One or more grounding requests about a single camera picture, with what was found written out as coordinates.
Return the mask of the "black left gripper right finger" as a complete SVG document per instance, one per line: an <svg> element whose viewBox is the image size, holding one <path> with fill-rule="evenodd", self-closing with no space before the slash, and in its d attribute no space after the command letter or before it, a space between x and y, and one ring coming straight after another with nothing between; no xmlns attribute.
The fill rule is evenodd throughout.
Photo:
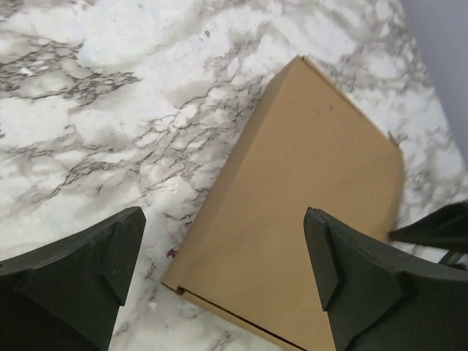
<svg viewBox="0 0 468 351"><path fill-rule="evenodd" d="M466 350L467 272L308 208L304 235L337 350Z"/></svg>

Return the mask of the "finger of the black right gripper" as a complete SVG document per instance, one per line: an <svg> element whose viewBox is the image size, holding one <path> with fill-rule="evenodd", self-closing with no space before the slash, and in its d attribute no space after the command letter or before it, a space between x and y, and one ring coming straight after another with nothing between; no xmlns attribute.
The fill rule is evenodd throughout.
<svg viewBox="0 0 468 351"><path fill-rule="evenodd" d="M388 237L391 241L467 253L467 228L467 201L461 201L393 230Z"/></svg>

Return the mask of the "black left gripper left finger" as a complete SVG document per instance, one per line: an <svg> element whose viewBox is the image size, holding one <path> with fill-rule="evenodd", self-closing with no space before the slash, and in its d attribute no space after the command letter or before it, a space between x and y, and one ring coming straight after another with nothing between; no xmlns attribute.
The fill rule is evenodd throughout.
<svg viewBox="0 0 468 351"><path fill-rule="evenodd" d="M146 217L126 208L1 261L2 350L108 350Z"/></svg>

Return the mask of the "brown cardboard box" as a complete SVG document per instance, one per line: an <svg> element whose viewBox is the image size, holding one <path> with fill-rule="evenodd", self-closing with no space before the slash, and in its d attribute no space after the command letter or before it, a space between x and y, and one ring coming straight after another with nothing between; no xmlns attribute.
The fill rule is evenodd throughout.
<svg viewBox="0 0 468 351"><path fill-rule="evenodd" d="M399 147L295 57L268 84L162 283L286 350L332 350L306 210L384 241L403 183Z"/></svg>

